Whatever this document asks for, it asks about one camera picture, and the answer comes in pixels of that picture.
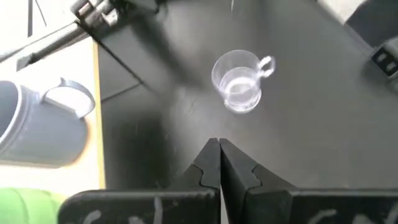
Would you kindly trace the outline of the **grey mug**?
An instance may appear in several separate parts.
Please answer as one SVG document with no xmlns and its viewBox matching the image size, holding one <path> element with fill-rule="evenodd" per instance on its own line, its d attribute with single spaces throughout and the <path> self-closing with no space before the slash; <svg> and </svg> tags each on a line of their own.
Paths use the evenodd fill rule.
<svg viewBox="0 0 398 224">
<path fill-rule="evenodd" d="M 50 101 L 54 88 L 77 90 L 90 102 L 82 110 L 68 111 Z M 61 78 L 42 91 L 0 80 L 0 161 L 45 167 L 71 164 L 84 150 L 88 134 L 84 117 L 95 106 L 90 91 L 73 80 Z"/>
</svg>

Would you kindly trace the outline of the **black table mat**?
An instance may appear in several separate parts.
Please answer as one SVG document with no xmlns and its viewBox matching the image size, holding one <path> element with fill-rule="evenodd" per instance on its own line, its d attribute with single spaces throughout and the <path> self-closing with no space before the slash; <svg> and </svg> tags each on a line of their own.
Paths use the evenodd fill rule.
<svg viewBox="0 0 398 224">
<path fill-rule="evenodd" d="M 167 187 L 210 138 L 298 187 L 398 188 L 398 89 L 312 1 L 167 0 L 95 39 L 109 189 Z M 236 49 L 276 59 L 247 114 L 211 81 Z"/>
</svg>

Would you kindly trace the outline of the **wooden shelf with black legs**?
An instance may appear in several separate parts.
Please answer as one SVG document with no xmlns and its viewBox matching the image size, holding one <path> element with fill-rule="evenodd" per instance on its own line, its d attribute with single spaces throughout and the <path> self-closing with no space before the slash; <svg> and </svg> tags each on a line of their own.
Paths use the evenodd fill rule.
<svg viewBox="0 0 398 224">
<path fill-rule="evenodd" d="M 16 71 L 14 58 L 0 63 L 1 80 L 16 80 L 37 91 L 58 84 L 63 77 L 84 85 L 96 102 L 95 110 L 85 118 L 85 148 L 74 163 L 57 169 L 0 165 L 0 188 L 42 189 L 73 195 L 105 187 L 98 49 L 97 43 L 85 39 L 20 71 Z"/>
</svg>

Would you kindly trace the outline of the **clear glass cup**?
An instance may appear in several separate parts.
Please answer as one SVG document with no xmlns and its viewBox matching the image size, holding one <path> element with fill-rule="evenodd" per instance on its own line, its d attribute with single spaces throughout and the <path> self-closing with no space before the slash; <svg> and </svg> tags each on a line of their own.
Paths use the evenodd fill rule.
<svg viewBox="0 0 398 224">
<path fill-rule="evenodd" d="M 247 50 L 232 50 L 215 62 L 211 81 L 225 107 L 244 114 L 257 106 L 262 96 L 261 79 L 271 76 L 275 69 L 273 56 L 258 58 Z"/>
</svg>

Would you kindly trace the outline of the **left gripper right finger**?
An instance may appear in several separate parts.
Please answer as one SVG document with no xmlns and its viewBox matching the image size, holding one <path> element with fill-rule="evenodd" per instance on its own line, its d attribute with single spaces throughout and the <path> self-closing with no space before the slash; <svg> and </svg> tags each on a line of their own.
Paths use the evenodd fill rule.
<svg viewBox="0 0 398 224">
<path fill-rule="evenodd" d="M 398 189 L 298 188 L 221 140 L 230 224 L 398 224 Z"/>
</svg>

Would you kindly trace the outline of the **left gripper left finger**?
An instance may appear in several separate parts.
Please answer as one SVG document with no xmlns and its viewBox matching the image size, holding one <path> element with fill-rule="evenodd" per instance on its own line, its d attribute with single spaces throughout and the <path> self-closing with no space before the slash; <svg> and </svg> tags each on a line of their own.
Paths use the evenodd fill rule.
<svg viewBox="0 0 398 224">
<path fill-rule="evenodd" d="M 203 146 L 165 189 L 88 190 L 62 203 L 58 224 L 220 224 L 221 147 Z"/>
</svg>

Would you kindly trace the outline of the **green and white mug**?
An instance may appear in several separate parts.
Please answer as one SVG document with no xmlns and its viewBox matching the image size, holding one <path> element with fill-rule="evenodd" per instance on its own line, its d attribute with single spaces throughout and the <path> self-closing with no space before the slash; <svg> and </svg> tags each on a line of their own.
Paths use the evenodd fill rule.
<svg viewBox="0 0 398 224">
<path fill-rule="evenodd" d="M 57 224 L 66 198 L 48 190 L 0 188 L 0 224 Z"/>
</svg>

